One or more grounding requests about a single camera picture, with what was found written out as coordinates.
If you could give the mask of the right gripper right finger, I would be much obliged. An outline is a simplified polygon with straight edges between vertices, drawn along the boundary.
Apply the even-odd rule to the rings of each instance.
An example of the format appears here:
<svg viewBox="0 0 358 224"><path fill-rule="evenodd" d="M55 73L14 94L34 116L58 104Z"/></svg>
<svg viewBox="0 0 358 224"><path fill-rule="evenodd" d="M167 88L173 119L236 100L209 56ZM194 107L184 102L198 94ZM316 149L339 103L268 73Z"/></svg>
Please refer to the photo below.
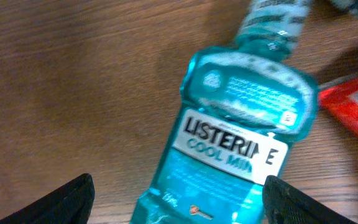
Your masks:
<svg viewBox="0 0 358 224"><path fill-rule="evenodd" d="M265 180L262 200L269 224L356 224L274 175Z"/></svg>

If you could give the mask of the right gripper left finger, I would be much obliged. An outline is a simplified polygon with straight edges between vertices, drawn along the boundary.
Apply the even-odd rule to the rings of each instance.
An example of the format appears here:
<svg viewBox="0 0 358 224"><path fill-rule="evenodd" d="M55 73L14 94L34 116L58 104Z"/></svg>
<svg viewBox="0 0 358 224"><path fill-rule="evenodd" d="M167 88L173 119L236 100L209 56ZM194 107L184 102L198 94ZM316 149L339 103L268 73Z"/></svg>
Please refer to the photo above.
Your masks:
<svg viewBox="0 0 358 224"><path fill-rule="evenodd" d="M91 174L84 173L46 196L0 220L0 224L87 223L95 189Z"/></svg>

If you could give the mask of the blue mouthwash bottle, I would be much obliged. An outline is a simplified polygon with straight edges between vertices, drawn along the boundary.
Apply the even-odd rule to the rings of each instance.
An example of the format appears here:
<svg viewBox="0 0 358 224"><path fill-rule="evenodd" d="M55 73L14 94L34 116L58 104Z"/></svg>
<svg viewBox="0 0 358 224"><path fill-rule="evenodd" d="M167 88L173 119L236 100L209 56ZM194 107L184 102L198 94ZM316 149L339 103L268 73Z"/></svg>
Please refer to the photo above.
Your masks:
<svg viewBox="0 0 358 224"><path fill-rule="evenodd" d="M318 85L284 64L309 0L251 1L233 47L190 60L181 107L132 223L260 223L262 190L318 110Z"/></svg>

